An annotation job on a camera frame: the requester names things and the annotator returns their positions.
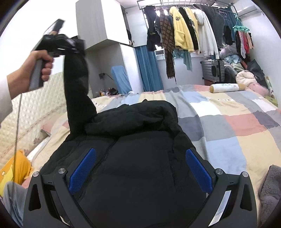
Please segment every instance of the cabinet door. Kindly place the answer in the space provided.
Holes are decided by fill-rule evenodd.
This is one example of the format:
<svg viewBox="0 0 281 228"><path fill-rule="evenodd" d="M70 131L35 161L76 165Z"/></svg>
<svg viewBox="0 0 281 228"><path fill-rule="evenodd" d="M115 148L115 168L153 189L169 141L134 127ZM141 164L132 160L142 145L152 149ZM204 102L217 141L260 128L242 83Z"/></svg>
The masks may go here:
<svg viewBox="0 0 281 228"><path fill-rule="evenodd" d="M101 1L76 2L77 31L89 48L107 39Z"/></svg>
<svg viewBox="0 0 281 228"><path fill-rule="evenodd" d="M115 0L101 0L101 5L107 39L122 44L129 44L120 3Z"/></svg>
<svg viewBox="0 0 281 228"><path fill-rule="evenodd" d="M126 9L127 20L132 34L134 47L143 46L147 43L147 26L142 10L138 6Z"/></svg>
<svg viewBox="0 0 281 228"><path fill-rule="evenodd" d="M120 47L132 90L134 93L142 93L143 86L136 50L133 47L122 44L120 45Z"/></svg>

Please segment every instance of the air conditioner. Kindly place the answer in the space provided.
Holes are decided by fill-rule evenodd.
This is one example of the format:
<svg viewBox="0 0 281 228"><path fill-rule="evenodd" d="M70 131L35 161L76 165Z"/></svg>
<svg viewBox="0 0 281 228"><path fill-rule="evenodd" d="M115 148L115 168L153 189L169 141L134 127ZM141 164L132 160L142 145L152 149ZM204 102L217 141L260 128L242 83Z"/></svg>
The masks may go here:
<svg viewBox="0 0 281 228"><path fill-rule="evenodd" d="M262 10L257 5L247 6L241 10L237 11L239 18L245 18L252 15L262 13Z"/></svg>

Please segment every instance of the plaid scarf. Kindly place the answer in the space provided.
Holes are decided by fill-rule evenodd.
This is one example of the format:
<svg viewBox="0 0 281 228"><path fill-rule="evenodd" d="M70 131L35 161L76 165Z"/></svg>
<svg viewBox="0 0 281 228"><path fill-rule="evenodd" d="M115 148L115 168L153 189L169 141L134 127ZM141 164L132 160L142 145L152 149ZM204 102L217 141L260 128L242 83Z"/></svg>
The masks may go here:
<svg viewBox="0 0 281 228"><path fill-rule="evenodd" d="M168 78L175 77L175 67L173 51L175 49L174 29L171 26L168 16L164 14L163 8L160 8L160 27L162 34L162 45L165 50L166 73Z"/></svg>
<svg viewBox="0 0 281 228"><path fill-rule="evenodd" d="M163 8L160 8L160 26L162 34L163 48L172 53L175 49L174 29L171 26L168 16L164 14Z"/></svg>

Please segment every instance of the gray suitcase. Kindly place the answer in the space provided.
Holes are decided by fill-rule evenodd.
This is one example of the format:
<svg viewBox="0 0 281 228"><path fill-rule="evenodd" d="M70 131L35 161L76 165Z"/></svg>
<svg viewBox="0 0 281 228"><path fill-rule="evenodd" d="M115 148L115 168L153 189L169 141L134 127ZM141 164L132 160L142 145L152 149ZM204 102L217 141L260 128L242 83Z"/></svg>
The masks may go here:
<svg viewBox="0 0 281 228"><path fill-rule="evenodd" d="M203 79L214 83L225 81L225 67L222 60L205 60L200 62L202 65Z"/></svg>

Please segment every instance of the black puffer jacket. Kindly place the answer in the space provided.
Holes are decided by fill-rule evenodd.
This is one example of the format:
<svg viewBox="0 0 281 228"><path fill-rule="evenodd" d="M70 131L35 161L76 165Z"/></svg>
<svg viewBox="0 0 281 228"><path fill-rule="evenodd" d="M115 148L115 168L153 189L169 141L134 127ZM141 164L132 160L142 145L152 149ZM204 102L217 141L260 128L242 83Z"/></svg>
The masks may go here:
<svg viewBox="0 0 281 228"><path fill-rule="evenodd" d="M68 167L86 148L97 152L74 194L95 227L186 227L206 199L185 162L194 147L174 106L144 101L96 113L83 86L88 71L76 54L65 57L65 96L71 133L41 169Z"/></svg>

